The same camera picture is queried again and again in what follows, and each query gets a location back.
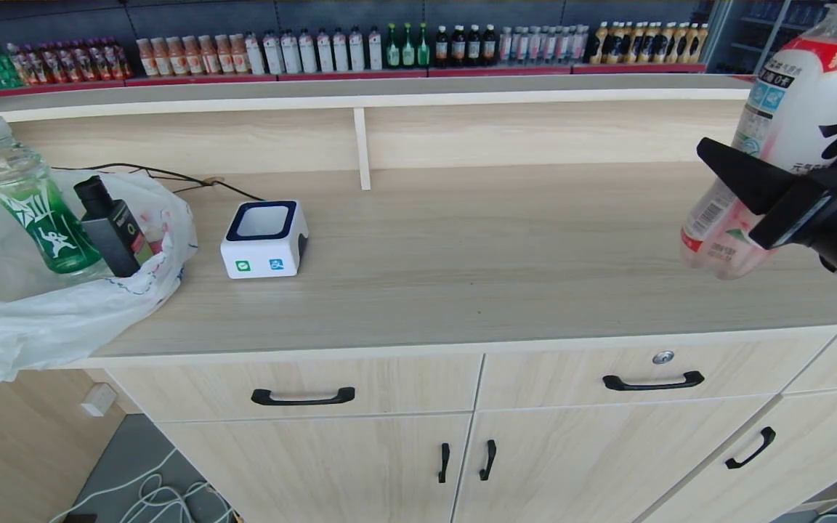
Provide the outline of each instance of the drawer handle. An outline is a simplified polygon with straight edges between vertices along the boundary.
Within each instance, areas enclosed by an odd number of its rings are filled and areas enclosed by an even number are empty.
[[[438,483],[448,482],[448,461],[451,459],[451,446],[441,444],[441,472],[438,473]]]
[[[355,388],[342,387],[338,389],[338,394],[335,397],[329,397],[325,400],[274,400],[270,395],[272,391],[266,389],[255,389],[253,394],[250,394],[250,400],[258,405],[266,405],[269,407],[293,407],[299,405],[339,405],[347,403],[355,399]]]
[[[685,381],[680,384],[630,385],[626,384],[625,381],[622,381],[622,378],[615,376],[615,374],[602,377],[602,383],[605,384],[605,388],[614,391],[664,391],[669,389],[688,389],[703,383],[706,381],[706,378],[703,377],[700,371],[691,370],[689,372],[684,372],[684,380]]]
[[[480,481],[489,480],[489,471],[493,470],[493,461],[496,459],[496,441],[486,442],[486,468],[480,471]]]
[[[777,437],[777,433],[776,431],[774,431],[774,429],[770,427],[764,427],[764,429],[761,430],[761,437],[764,438],[764,441],[761,443],[761,447],[758,447],[758,450],[755,450],[754,454],[748,456],[747,460],[741,461],[741,463],[735,461],[735,458],[725,461],[725,466],[728,467],[728,470],[735,470],[737,468],[747,466],[747,464],[750,463],[751,460],[758,457],[758,454],[763,453],[764,449],[770,447],[771,443],[774,443],[774,438]]]

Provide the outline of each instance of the cabinet door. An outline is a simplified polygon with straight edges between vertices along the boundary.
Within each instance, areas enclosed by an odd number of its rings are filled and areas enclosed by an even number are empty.
[[[158,426],[247,523],[448,523],[468,425],[469,414]]]
[[[631,523],[769,398],[478,413],[454,521]]]
[[[837,393],[783,397],[642,523],[772,521],[836,481]]]

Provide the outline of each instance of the keyhole lock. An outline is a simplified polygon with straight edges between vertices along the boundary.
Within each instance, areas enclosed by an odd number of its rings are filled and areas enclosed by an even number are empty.
[[[655,365],[664,365],[668,361],[674,359],[674,351],[664,351],[661,353],[654,354],[654,357],[651,358],[651,361]]]

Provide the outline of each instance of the green bottle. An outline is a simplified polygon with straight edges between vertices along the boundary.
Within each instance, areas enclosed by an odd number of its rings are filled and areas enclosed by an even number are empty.
[[[399,46],[396,46],[396,24],[389,24],[389,35],[386,37],[386,64],[389,68],[399,67]]]
[[[418,66],[428,67],[428,62],[432,57],[432,50],[429,49],[425,36],[425,23],[418,24]]]
[[[94,277],[103,271],[102,256],[50,176],[50,166],[36,151],[16,142],[0,116],[0,203],[37,245],[44,264],[59,275]],[[9,256],[3,246],[3,256]]]
[[[411,69],[416,65],[416,49],[412,47],[412,24],[404,23],[405,43],[403,43],[403,67]]]

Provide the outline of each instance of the white plastic bag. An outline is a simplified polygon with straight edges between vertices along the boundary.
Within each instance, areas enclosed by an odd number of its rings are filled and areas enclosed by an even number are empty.
[[[163,231],[163,250],[132,277],[67,287],[0,204],[0,381],[14,380],[21,368],[88,357],[148,317],[179,287],[183,264],[198,248],[189,206],[142,173],[55,170],[54,182],[77,216],[83,209],[73,185],[94,174],[113,198],[125,200],[145,231]]]

